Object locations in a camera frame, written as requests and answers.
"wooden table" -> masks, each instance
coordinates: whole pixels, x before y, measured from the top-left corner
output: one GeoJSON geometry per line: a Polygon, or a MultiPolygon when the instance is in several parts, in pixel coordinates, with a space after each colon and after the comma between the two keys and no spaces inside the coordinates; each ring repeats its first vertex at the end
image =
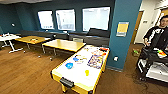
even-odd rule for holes
{"type": "Polygon", "coordinates": [[[68,40],[62,40],[62,39],[56,39],[52,40],[46,43],[43,43],[43,46],[49,46],[53,48],[58,48],[58,49],[63,49],[63,50],[68,50],[68,51],[73,51],[77,52],[80,48],[82,48],[86,43],[81,43],[81,42],[74,42],[74,41],[68,41],[68,40]]]}
{"type": "Polygon", "coordinates": [[[60,82],[60,79],[63,79],[64,77],[65,79],[68,79],[68,81],[74,83],[74,86],[70,87],[72,90],[80,94],[94,94],[101,73],[102,71],[105,71],[106,60],[109,54],[109,49],[106,52],[103,52],[106,54],[102,56],[103,60],[100,69],[88,66],[88,62],[90,61],[91,57],[95,55],[95,53],[97,53],[96,51],[98,51],[99,53],[99,48],[100,47],[90,47],[86,45],[76,54],[71,56],[69,59],[67,59],[51,71],[52,78],[62,84],[63,92],[66,92],[67,90],[67,85],[60,82]],[[83,59],[83,61],[80,62],[76,62],[74,61],[74,58],[76,56],[81,56],[82,58],[86,59],[83,59]],[[68,69],[65,66],[69,62],[73,63],[73,67],[71,69],[68,69]],[[86,70],[89,70],[89,76],[86,76],[86,70]]]}
{"type": "Polygon", "coordinates": [[[27,36],[27,37],[18,38],[15,40],[27,43],[27,46],[30,49],[29,43],[30,44],[38,44],[38,43],[44,42],[49,39],[50,38],[38,37],[38,36],[27,36]]]}

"person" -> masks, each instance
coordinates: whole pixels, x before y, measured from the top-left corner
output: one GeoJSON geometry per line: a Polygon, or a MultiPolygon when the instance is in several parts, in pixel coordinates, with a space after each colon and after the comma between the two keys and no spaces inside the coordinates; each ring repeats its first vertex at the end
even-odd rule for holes
{"type": "Polygon", "coordinates": [[[164,50],[168,42],[168,15],[160,19],[159,26],[150,28],[143,39],[147,49],[164,50]]]}

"ceiling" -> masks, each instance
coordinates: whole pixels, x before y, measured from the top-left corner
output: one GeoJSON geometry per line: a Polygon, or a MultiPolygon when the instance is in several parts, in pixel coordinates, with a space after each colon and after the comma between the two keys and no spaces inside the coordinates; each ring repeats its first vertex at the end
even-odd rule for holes
{"type": "Polygon", "coordinates": [[[37,3],[37,2],[45,2],[45,1],[52,1],[52,0],[0,0],[0,4],[11,4],[11,3],[18,3],[18,2],[37,3]]]}

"floor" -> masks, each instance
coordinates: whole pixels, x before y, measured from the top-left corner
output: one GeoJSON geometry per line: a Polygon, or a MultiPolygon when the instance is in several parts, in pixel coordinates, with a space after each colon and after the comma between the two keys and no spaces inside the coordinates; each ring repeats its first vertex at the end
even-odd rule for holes
{"type": "MultiPolygon", "coordinates": [[[[0,94],[63,94],[61,84],[50,77],[50,71],[70,57],[60,54],[53,61],[50,55],[38,56],[42,49],[8,53],[11,48],[0,50],[0,94]]],[[[167,94],[168,86],[156,81],[140,81],[136,70],[138,57],[132,56],[132,49],[141,49],[142,44],[130,44],[122,72],[106,69],[101,75],[95,94],[167,94]]],[[[77,94],[68,89],[66,94],[77,94]]]]}

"white wall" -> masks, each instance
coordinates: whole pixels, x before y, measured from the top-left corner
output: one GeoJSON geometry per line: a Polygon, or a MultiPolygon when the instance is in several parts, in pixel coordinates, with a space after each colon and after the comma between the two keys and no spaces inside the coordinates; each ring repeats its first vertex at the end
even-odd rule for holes
{"type": "Polygon", "coordinates": [[[143,43],[143,36],[149,28],[155,25],[155,22],[157,21],[156,18],[158,18],[160,14],[158,10],[155,10],[158,1],[160,0],[142,0],[139,11],[143,11],[143,15],[134,43],[143,43]]]}

